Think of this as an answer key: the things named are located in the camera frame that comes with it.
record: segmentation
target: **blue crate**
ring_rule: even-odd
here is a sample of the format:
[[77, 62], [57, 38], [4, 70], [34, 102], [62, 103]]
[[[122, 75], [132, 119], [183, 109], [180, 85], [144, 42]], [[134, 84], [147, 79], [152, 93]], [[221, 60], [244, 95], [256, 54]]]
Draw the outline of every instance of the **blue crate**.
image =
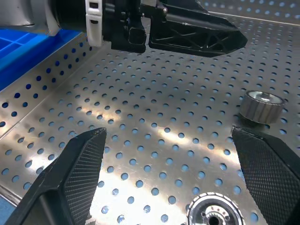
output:
[[0, 90], [6, 88], [79, 32], [61, 30], [55, 37], [0, 30]]

